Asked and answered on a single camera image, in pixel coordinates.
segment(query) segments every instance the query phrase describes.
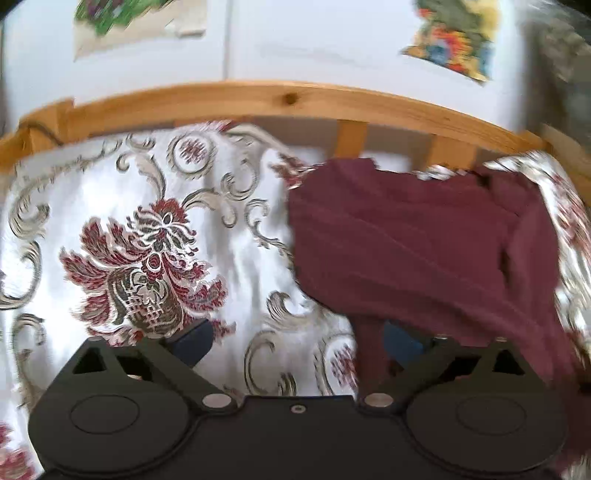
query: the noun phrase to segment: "bed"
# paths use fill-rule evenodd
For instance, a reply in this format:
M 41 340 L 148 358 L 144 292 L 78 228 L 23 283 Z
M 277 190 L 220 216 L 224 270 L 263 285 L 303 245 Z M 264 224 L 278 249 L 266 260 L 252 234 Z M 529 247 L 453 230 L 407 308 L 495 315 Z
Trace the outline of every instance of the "bed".
M 198 371 L 229 394 L 354 394 L 347 319 L 307 298 L 291 271 L 284 199 L 309 166 L 246 123 L 254 116 L 336 120 L 336 158 L 360 155 L 368 125 L 429 134 L 417 173 L 425 179 L 470 169 L 479 150 L 508 155 L 491 168 L 540 186 L 559 238 L 560 320 L 587 335 L 588 219 L 565 170 L 544 154 L 552 146 L 530 132 L 399 96 L 296 82 L 64 100 L 0 140 L 1 170 L 17 172 L 0 255 L 0 437 L 14 468 L 38 469 L 19 456 L 27 411 L 88 335 L 129 345 L 206 318 L 219 348 Z M 591 193 L 585 177 L 569 173 L 581 197 Z

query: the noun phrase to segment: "red floral pattern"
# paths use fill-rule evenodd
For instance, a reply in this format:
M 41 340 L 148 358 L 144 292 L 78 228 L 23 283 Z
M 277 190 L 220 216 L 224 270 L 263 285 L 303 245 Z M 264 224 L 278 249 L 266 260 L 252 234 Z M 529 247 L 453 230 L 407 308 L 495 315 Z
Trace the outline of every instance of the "red floral pattern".
M 583 202 L 568 185 L 564 177 L 552 176 L 558 201 L 558 223 L 564 230 L 569 245 L 578 248 L 591 261 L 591 239 L 589 238 L 589 218 Z
M 8 425 L 0 423 L 0 480 L 31 480 L 35 470 L 29 455 L 24 449 L 8 446 L 11 433 Z
M 216 343 L 222 343 L 222 339 L 236 333 L 236 322 L 227 325 L 223 320 L 210 320 L 213 325 L 213 338 Z
M 288 189 L 294 189 L 300 186 L 306 173 L 314 169 L 313 166 L 306 166 L 299 158 L 289 157 L 283 154 L 279 154 L 279 158 L 282 162 L 271 164 L 270 167 L 278 177 L 285 181 Z
M 340 387 L 345 385 L 351 389 L 357 389 L 357 374 L 355 373 L 355 361 L 353 350 L 349 345 L 335 352 L 334 358 L 330 361 L 333 375 L 339 382 Z
M 80 320 L 89 334 L 133 345 L 145 334 L 170 336 L 222 307 L 225 282 L 204 281 L 211 265 L 196 258 L 196 235 L 176 199 L 139 206 L 127 228 L 110 219 L 104 232 L 91 218 L 80 235 L 89 255 L 60 253 L 66 278 L 87 292 Z M 233 333 L 215 322 L 220 338 Z
M 180 155 L 187 164 L 201 162 L 207 152 L 207 147 L 200 140 L 185 140 L 180 147 Z

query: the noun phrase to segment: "white wall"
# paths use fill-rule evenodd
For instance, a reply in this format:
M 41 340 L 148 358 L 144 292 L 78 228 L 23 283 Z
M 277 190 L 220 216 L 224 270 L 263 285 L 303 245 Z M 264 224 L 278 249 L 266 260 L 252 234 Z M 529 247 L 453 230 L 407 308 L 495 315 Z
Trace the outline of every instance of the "white wall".
M 524 127 L 528 62 L 511 0 L 499 0 L 493 79 L 484 85 L 400 55 L 421 24 L 414 0 L 209 0 L 204 38 L 144 41 L 74 62 L 77 2 L 25 0 L 7 18 L 9 128 L 23 114 L 60 98 L 85 102 L 154 86 L 221 80 L 225 69 L 233 79 L 382 90 L 504 128 Z
M 202 38 L 158 38 L 74 61 L 79 0 L 25 0 L 6 18 L 4 73 L 9 129 L 50 102 L 87 102 L 183 82 L 221 80 L 228 0 L 208 2 Z
M 414 0 L 234 0 L 229 73 L 381 90 L 519 130 L 525 40 L 512 1 L 499 5 L 493 80 L 484 85 L 400 55 L 421 25 Z

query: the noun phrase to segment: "picture on wall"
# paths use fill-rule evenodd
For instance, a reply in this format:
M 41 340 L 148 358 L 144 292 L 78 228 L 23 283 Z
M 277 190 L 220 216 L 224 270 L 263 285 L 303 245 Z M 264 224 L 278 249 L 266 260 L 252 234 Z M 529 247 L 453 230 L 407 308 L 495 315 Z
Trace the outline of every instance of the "picture on wall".
M 403 53 L 428 60 L 478 82 L 491 78 L 499 25 L 498 0 L 415 0 L 424 20 Z
M 207 0 L 80 0 L 75 56 L 146 38 L 205 32 Z

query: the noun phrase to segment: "blue plastic part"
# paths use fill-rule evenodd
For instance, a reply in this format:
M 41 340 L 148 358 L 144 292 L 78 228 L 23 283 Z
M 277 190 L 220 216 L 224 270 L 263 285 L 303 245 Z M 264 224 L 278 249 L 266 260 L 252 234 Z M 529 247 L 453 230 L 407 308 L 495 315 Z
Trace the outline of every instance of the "blue plastic part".
M 384 325 L 384 349 L 388 357 L 396 360 L 403 368 L 425 352 L 421 342 L 391 322 Z
M 165 346 L 181 362 L 190 368 L 210 351 L 213 345 L 213 325 L 207 320 L 181 330 L 165 342 Z

